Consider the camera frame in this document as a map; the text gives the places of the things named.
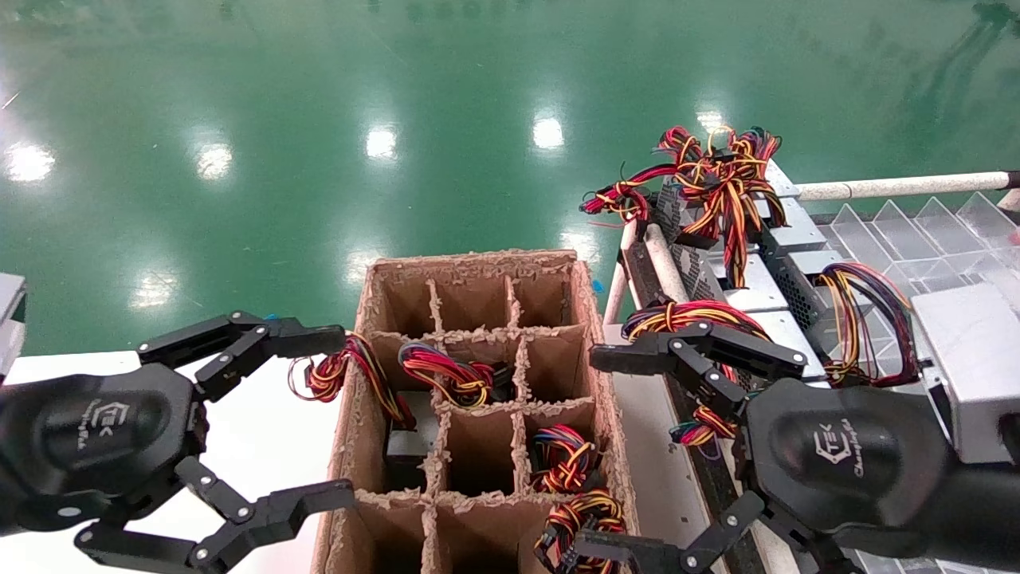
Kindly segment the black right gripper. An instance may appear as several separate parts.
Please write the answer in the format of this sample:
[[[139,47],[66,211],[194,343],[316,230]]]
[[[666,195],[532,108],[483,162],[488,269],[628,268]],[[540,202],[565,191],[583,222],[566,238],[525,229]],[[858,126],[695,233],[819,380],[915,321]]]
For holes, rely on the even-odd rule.
[[[806,357],[711,322],[590,348],[590,366],[602,373],[667,375],[715,414],[740,417],[747,393],[722,372],[724,364],[776,381],[801,377]],[[910,525],[957,464],[932,404],[920,395],[783,379],[751,399],[744,418],[755,486],[766,498],[740,494],[688,547],[584,529],[575,551],[630,564],[638,573],[706,573],[765,520],[808,552],[820,573],[857,573],[832,534]]]

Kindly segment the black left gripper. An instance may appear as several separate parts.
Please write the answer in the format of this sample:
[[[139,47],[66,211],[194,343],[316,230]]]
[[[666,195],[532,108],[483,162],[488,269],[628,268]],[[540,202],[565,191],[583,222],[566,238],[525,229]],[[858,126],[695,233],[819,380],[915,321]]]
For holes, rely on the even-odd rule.
[[[206,448],[200,396],[218,401],[271,357],[335,355],[346,340],[339,324],[306,327],[295,317],[236,310],[143,342],[137,352],[146,366],[130,373],[4,386],[2,534],[139,520],[188,486],[225,520],[201,541],[132,532],[114,520],[81,530],[74,545],[107,567],[227,573],[256,547],[295,539],[314,513],[354,506],[352,483],[324,481],[247,501],[190,457]],[[204,357],[211,361],[194,374],[198,393],[174,370]]]

